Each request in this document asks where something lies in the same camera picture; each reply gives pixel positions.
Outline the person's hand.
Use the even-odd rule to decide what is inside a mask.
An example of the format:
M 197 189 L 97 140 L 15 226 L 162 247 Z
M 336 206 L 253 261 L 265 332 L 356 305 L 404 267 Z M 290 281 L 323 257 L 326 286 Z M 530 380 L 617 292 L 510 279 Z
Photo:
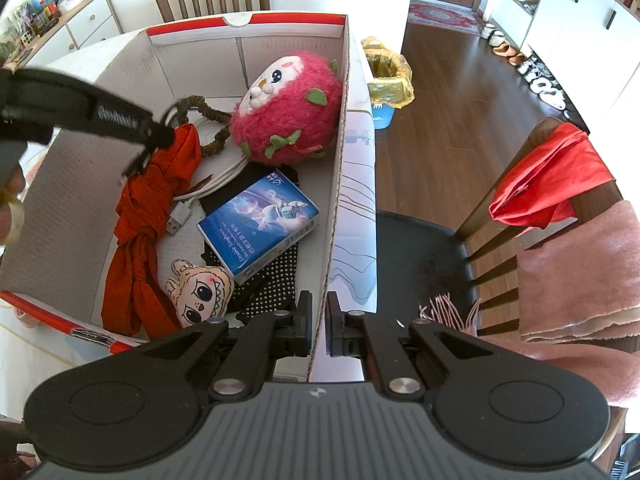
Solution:
M 1 187 L 0 238 L 2 246 L 11 245 L 20 237 L 25 223 L 25 211 L 18 196 L 24 191 L 25 186 L 26 180 L 22 167 L 16 165 Z

